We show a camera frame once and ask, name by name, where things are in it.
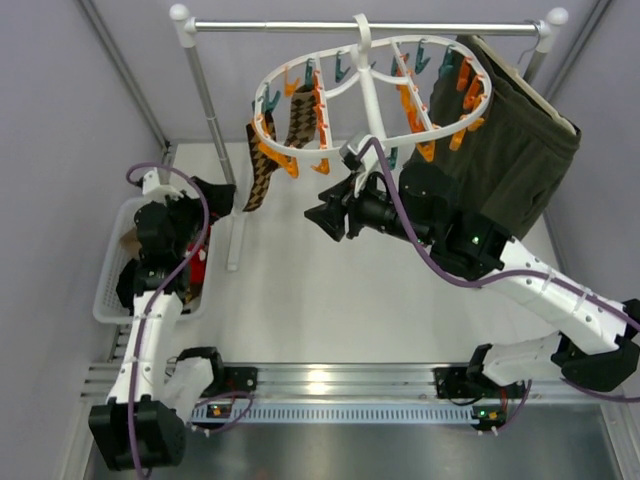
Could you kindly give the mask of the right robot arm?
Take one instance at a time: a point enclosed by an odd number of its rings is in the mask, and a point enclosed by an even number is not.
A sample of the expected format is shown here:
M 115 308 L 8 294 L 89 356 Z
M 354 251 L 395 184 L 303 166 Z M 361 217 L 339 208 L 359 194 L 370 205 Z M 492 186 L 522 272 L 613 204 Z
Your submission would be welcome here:
M 364 228 L 415 241 L 436 272 L 461 288 L 488 287 L 553 327 L 547 336 L 510 345 L 478 346 L 466 376 L 477 386 L 564 379 L 609 393 L 639 365 L 633 338 L 639 303 L 606 300 L 534 254 L 505 228 L 457 207 L 457 185 L 437 167 L 411 162 L 399 184 L 373 173 L 362 190 L 350 174 L 318 196 L 305 217 L 334 241 Z

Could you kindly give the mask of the red sock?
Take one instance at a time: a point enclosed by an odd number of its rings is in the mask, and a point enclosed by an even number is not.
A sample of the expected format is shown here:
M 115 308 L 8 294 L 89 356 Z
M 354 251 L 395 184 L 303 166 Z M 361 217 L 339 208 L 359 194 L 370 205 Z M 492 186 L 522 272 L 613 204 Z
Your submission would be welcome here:
M 202 285 L 204 283 L 207 257 L 208 249 L 206 245 L 201 245 L 191 257 L 189 261 L 191 284 Z

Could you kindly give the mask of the brown striped sock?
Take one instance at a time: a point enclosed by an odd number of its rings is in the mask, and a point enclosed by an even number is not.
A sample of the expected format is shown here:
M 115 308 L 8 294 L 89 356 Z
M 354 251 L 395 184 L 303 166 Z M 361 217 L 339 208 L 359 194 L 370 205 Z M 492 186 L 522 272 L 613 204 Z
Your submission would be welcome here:
M 138 240 L 137 230 L 135 228 L 131 228 L 125 232 L 120 237 L 119 244 L 133 259 L 140 259 L 140 249 L 142 248 L 142 245 Z

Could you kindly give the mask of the white oval clip hanger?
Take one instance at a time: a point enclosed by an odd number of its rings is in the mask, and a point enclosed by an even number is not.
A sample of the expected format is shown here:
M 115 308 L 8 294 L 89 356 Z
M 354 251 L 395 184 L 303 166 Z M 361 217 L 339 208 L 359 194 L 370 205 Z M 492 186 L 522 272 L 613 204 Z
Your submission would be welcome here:
M 338 147 L 334 145 L 328 102 L 343 95 L 354 85 L 361 88 L 369 134 L 380 141 L 384 151 L 395 151 L 400 146 L 416 144 L 418 150 L 431 161 L 437 140 L 449 137 L 451 147 L 456 150 L 461 146 L 466 132 L 475 131 L 484 123 L 483 114 L 489 106 L 493 86 L 488 72 L 467 47 L 439 36 L 404 35 L 373 40 L 373 24 L 366 16 L 358 14 L 354 20 L 359 32 L 356 44 L 293 59 L 267 75 L 263 85 L 256 91 L 251 126 L 258 137 L 258 150 L 293 178 L 298 176 L 297 160 L 300 158 L 318 159 L 320 163 L 313 169 L 324 175 L 330 172 L 329 159 L 338 153 Z M 414 76 L 427 64 L 422 57 L 426 44 L 440 45 L 446 48 L 448 55 L 457 53 L 462 56 L 455 86 L 465 96 L 463 114 L 455 122 L 435 123 L 414 82 Z M 305 87 L 310 90 L 312 98 L 311 118 L 318 133 L 303 140 L 279 143 L 272 136 L 266 120 L 267 113 L 275 108 L 279 99 L 277 95 L 270 95 L 270 86 L 274 80 L 282 79 L 285 95 L 291 98 L 299 83 L 291 83 L 288 74 L 299 66 L 305 68 Z M 400 92 L 410 129 L 408 134 L 395 137 L 387 135 L 375 87 L 377 81 L 391 84 Z

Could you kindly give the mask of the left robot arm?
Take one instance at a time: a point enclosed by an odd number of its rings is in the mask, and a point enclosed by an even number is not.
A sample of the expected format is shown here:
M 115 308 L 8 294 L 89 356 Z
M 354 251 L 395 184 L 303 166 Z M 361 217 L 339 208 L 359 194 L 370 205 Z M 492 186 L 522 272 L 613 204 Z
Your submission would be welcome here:
M 236 192 L 233 184 L 198 177 L 187 182 L 193 196 L 160 184 L 152 172 L 142 179 L 145 198 L 133 216 L 140 249 L 125 279 L 131 334 L 114 385 L 88 419 L 106 466 L 133 471 L 141 479 L 182 461 L 186 425 L 219 376 L 214 347 L 182 351 L 173 375 L 165 375 L 190 286 L 191 261 L 211 226 L 231 213 Z

